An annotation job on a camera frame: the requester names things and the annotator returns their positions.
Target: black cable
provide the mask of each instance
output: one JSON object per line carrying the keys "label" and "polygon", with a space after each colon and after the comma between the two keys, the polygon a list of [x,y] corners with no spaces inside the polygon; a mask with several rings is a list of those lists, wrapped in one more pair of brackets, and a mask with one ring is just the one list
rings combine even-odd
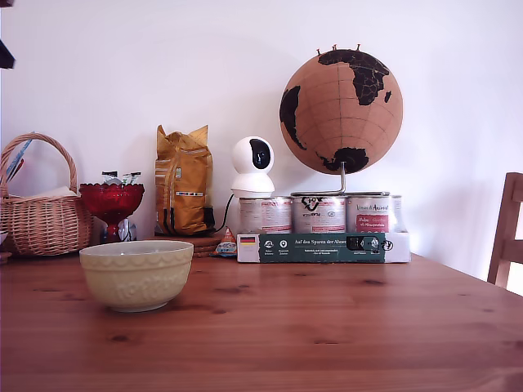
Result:
{"label": "black cable", "polygon": [[229,201],[227,202],[227,207],[226,207],[226,213],[224,214],[223,216],[223,223],[221,224],[220,226],[220,229],[216,230],[216,231],[220,231],[221,229],[223,229],[223,226],[226,225],[226,221],[227,221],[227,212],[229,211],[229,205],[230,205],[230,201],[232,200],[232,198],[234,197],[235,195],[232,194],[229,198]]}

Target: yellow bag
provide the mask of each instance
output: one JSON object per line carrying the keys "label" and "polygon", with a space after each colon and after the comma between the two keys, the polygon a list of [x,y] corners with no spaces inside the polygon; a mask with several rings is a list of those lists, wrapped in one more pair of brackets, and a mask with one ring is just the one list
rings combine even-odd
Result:
{"label": "yellow bag", "polygon": [[158,126],[156,150],[156,234],[194,235],[214,231],[211,204],[212,155],[208,126],[189,135],[166,136]]}

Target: basket handle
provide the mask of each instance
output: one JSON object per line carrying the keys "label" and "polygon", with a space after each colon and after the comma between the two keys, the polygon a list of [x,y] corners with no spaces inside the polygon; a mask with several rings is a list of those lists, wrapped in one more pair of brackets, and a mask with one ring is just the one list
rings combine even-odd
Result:
{"label": "basket handle", "polygon": [[2,178],[2,184],[0,185],[0,197],[9,197],[9,191],[7,189],[7,164],[9,162],[9,156],[11,155],[11,153],[17,145],[30,139],[45,141],[53,147],[55,147],[58,151],[60,151],[60,154],[64,156],[65,161],[67,161],[67,164],[69,165],[69,189],[77,193],[78,180],[76,178],[76,166],[74,165],[73,159],[65,150],[65,148],[60,143],[58,143],[58,141],[56,141],[50,136],[46,136],[41,133],[25,133],[24,135],[17,136],[15,139],[11,140],[11,142],[8,145],[6,145],[6,148],[2,151],[2,161],[0,162],[0,177]]}

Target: red pedestal bowl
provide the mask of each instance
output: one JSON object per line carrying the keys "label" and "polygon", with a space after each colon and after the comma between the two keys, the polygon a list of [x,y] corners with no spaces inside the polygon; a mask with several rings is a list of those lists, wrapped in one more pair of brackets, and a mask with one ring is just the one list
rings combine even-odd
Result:
{"label": "red pedestal bowl", "polygon": [[119,243],[118,223],[140,206],[144,185],[81,184],[80,194],[92,215],[107,224],[107,242]]}

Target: wooden chair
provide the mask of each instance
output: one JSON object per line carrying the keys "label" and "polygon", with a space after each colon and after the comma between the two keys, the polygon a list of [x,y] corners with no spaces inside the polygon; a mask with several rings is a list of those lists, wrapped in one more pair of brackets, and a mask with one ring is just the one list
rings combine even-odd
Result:
{"label": "wooden chair", "polygon": [[523,264],[523,240],[515,239],[521,202],[523,174],[507,173],[487,278],[489,283],[504,288],[507,288],[510,263]]}

